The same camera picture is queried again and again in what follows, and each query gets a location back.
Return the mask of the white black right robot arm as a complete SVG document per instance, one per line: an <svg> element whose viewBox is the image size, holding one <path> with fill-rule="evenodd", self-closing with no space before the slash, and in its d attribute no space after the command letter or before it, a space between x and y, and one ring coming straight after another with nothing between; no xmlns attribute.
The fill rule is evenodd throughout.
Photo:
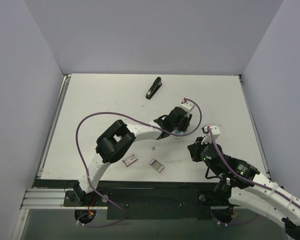
<svg viewBox="0 0 300 240"><path fill-rule="evenodd" d="M247 208L278 224L292 239L300 240L300 198L250 163L224 154L214 142L198 137L187 149L192 161L204 162L219 180L213 192L216 203Z"/></svg>

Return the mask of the light blue white stapler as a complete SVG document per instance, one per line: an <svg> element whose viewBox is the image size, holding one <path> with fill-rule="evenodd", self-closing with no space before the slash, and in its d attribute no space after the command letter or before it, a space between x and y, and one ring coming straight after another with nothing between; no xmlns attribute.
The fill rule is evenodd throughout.
<svg viewBox="0 0 300 240"><path fill-rule="evenodd" d="M179 138L184 134L184 132L183 132L183 131L180 131L180 130L175 130L175 131L173 131L172 133L174 134L174 137L175 137L176 139L179 139Z"/></svg>

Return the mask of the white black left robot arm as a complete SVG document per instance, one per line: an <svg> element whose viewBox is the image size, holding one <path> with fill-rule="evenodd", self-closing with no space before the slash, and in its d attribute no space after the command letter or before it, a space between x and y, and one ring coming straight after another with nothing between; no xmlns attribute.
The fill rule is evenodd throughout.
<svg viewBox="0 0 300 240"><path fill-rule="evenodd" d="M95 152L100 156L87 165L79 146L80 122L75 132L75 143L85 168L84 176L74 186L75 200L82 206L89 205L93 200L93 191L107 168L122 159L134 142L144 140L161 140L173 135L182 136L190 125L192 119L191 111L194 104L190 102L181 103L168 115L149 122L141 123L135 120L135 124L126 124L121 119L116 120L96 140Z"/></svg>

